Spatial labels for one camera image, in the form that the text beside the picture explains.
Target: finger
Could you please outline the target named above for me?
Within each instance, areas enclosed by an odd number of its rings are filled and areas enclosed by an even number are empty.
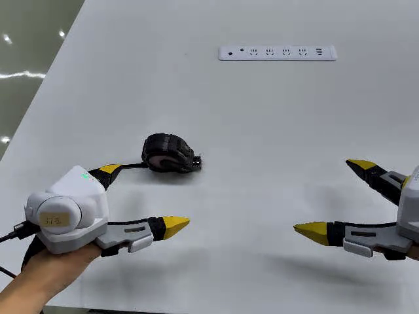
[[[412,245],[410,250],[407,252],[407,256],[413,260],[419,260],[419,246]]]
[[[101,249],[97,245],[91,243],[74,252],[71,252],[70,255],[74,258],[82,260],[83,262],[91,263],[100,256],[100,253]]]

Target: gray gripper finger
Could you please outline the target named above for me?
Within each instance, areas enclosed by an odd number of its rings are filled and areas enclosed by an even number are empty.
[[[407,253],[412,240],[397,233],[397,226],[380,228],[345,227],[344,249],[358,255],[371,257],[376,247]]]
[[[108,225],[105,234],[96,238],[96,243],[102,249],[115,245],[128,247],[128,252],[133,253],[153,242],[153,233],[148,222],[129,225]]]

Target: black tape measure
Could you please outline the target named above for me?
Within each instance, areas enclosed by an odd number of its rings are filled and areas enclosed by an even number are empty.
[[[150,168],[156,172],[188,173],[201,169],[201,156],[195,156],[186,142],[173,134],[157,133],[144,142],[140,164],[112,164],[90,170],[89,173],[105,187],[116,179],[122,169]]]
[[[188,173],[201,169],[201,156],[195,156],[186,142],[173,134],[150,135],[144,142],[143,161],[153,171]]]

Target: yellow fingertip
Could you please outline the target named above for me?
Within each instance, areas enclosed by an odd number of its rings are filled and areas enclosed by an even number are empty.
[[[377,164],[373,162],[369,162],[368,160],[357,160],[357,159],[348,159],[347,162],[351,162],[355,165],[358,165],[364,170],[377,166]]]
[[[304,237],[322,245],[329,245],[327,240],[327,222],[309,222],[307,224],[296,224],[294,230]]]
[[[163,217],[164,224],[166,225],[166,232],[164,232],[163,240],[173,237],[181,229],[186,227],[189,223],[189,219],[185,217]]]
[[[99,170],[102,170],[102,171],[108,172],[108,173],[112,173],[112,172],[114,172],[114,170],[116,168],[119,168],[120,166],[121,166],[120,164],[106,165],[106,166],[103,166],[103,167],[99,168]]]

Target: electrical outlet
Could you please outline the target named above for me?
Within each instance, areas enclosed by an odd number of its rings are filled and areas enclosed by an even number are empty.
[[[267,56],[273,56],[273,55],[275,55],[275,50],[274,50],[273,48],[266,48],[266,49],[264,50],[264,52],[265,52],[265,54],[266,54]]]
[[[282,49],[282,56],[289,57],[291,55],[291,50],[289,48]]]
[[[335,61],[334,46],[222,46],[218,58],[223,61]]]
[[[308,51],[306,47],[300,47],[299,48],[299,55],[302,57],[307,57],[308,56]]]
[[[258,53],[258,51],[257,51],[257,49],[256,48],[250,48],[249,49],[249,55],[250,56],[257,56],[259,53]]]

